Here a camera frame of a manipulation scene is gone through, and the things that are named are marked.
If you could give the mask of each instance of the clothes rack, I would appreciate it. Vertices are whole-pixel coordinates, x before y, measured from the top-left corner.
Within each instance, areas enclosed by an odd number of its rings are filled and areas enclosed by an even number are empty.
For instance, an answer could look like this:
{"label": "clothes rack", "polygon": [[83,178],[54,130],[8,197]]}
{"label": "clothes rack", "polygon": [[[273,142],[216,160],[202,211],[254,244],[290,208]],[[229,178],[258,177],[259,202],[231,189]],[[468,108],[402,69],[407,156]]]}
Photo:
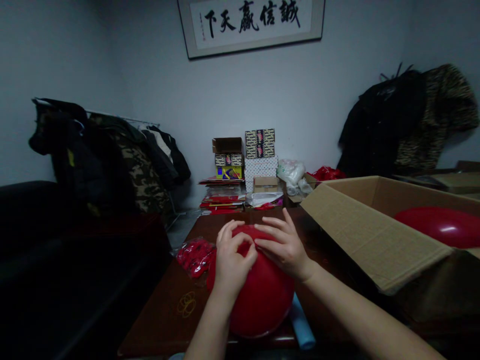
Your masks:
{"label": "clothes rack", "polygon": [[[52,106],[52,104],[50,104],[49,102],[47,101],[44,101],[44,100],[41,100],[40,98],[38,97],[35,97],[34,98],[36,100],[37,103],[40,103],[40,104],[43,104],[43,105],[47,105],[47,106]],[[114,118],[120,118],[120,119],[123,119],[127,122],[135,122],[135,123],[142,123],[142,124],[147,124],[147,125],[150,125],[150,126],[156,126],[156,127],[160,127],[160,124],[158,123],[154,123],[154,122],[150,122],[150,121],[143,121],[143,120],[138,120],[138,119],[135,119],[135,118],[131,118],[131,117],[125,117],[125,116],[119,116],[119,115],[113,115],[113,114],[109,114],[107,112],[102,112],[102,111],[95,111],[95,110],[88,110],[88,109],[85,109],[85,112],[86,113],[89,113],[89,114],[98,114],[98,115],[105,115],[105,116],[111,116],[111,117],[114,117]],[[173,194],[171,191],[168,192],[168,195],[169,195],[169,198],[170,198],[170,203],[171,203],[171,209],[173,211],[173,221],[167,225],[166,227],[166,231],[168,231],[172,225],[179,219],[180,216],[184,216],[184,215],[187,215],[186,212],[177,212],[177,210],[175,209],[175,203],[174,203],[174,199],[173,199]]]}
{"label": "clothes rack", "polygon": [[[106,113],[106,112],[100,112],[100,111],[94,111],[94,110],[87,110],[87,109],[86,109],[85,111],[86,111],[87,113],[90,113],[90,114],[98,114],[98,115],[112,116],[112,117],[116,117],[116,118],[121,118],[121,119],[126,120],[126,121],[128,121],[128,122],[142,123],[142,124],[147,124],[147,125],[151,125],[151,126],[156,126],[156,127],[158,127],[158,128],[160,127],[160,124],[157,124],[157,123],[154,123],[154,122],[137,120],[137,119],[130,118],[130,117],[112,115],[112,114],[109,114],[109,113]],[[174,217],[173,217],[172,222],[169,223],[169,224],[166,226],[165,231],[170,230],[170,228],[173,226],[173,224],[175,224],[175,222],[179,219],[179,217],[187,215],[186,212],[177,212],[177,209],[175,208],[175,203],[174,203],[173,194],[172,194],[171,191],[168,192],[168,197],[170,198],[171,210],[172,210],[172,212],[173,212],[173,216],[174,216]]]}
{"label": "clothes rack", "polygon": [[155,123],[155,122],[137,120],[137,119],[134,119],[134,118],[131,118],[131,117],[113,115],[113,114],[109,114],[109,113],[107,113],[107,112],[101,112],[101,111],[95,111],[95,110],[87,110],[87,109],[85,109],[85,111],[86,111],[87,113],[90,113],[90,114],[98,114],[98,115],[111,116],[111,117],[120,118],[120,119],[123,119],[123,120],[126,120],[126,121],[132,121],[132,122],[135,122],[135,123],[142,123],[142,124],[147,124],[147,125],[151,125],[151,126],[160,127],[160,124]]}

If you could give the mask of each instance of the framed calligraphy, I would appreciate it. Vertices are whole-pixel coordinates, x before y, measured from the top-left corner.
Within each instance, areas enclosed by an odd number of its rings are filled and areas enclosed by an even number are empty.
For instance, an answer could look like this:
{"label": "framed calligraphy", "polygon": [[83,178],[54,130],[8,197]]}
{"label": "framed calligraphy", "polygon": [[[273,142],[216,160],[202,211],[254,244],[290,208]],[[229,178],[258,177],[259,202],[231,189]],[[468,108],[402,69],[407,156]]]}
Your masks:
{"label": "framed calligraphy", "polygon": [[325,0],[177,0],[189,59],[320,40]]}

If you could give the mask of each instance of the hand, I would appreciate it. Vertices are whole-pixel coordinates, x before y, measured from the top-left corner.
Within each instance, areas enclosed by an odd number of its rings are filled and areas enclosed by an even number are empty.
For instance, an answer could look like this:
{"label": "hand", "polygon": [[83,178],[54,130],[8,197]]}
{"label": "hand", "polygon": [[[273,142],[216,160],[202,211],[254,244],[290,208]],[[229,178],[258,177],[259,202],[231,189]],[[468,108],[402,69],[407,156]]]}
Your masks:
{"label": "hand", "polygon": [[285,221],[275,217],[262,218],[264,223],[274,227],[255,224],[256,229],[272,235],[278,242],[256,239],[255,243],[285,273],[301,282],[305,282],[315,272],[315,262],[307,256],[294,222],[286,208],[283,208],[283,216]]}
{"label": "hand", "polygon": [[[220,298],[228,301],[232,306],[258,256],[255,244],[250,236],[240,232],[232,237],[232,230],[243,224],[245,224],[245,221],[232,220],[226,223],[216,238],[215,285],[212,294],[218,294]],[[246,257],[237,252],[244,241],[250,243]]]}

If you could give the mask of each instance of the balloon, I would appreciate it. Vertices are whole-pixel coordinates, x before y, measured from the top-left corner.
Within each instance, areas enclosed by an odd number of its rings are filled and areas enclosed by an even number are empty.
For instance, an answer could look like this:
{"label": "balloon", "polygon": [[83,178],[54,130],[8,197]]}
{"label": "balloon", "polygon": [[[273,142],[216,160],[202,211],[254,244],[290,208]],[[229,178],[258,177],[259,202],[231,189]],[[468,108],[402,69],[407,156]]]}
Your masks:
{"label": "balloon", "polygon": [[[245,233],[255,239],[276,241],[253,225],[237,227],[232,236]],[[246,256],[250,244],[244,242],[237,252]],[[215,283],[216,253],[210,263],[207,288]],[[275,331],[288,315],[294,297],[294,280],[261,251],[252,266],[230,315],[230,331],[244,338],[259,338]]]}
{"label": "balloon", "polygon": [[413,207],[395,219],[445,245],[470,249],[480,247],[480,217],[443,207]]}

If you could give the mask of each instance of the rubber band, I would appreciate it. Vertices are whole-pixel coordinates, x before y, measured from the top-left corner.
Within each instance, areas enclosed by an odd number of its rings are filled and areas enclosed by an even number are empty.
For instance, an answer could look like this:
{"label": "rubber band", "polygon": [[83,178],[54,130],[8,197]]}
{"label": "rubber band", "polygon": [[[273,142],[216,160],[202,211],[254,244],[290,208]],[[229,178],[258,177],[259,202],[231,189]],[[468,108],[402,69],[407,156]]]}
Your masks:
{"label": "rubber band", "polygon": [[195,292],[190,291],[180,298],[180,301],[176,306],[176,311],[181,314],[182,318],[186,319],[194,312],[196,305]]}

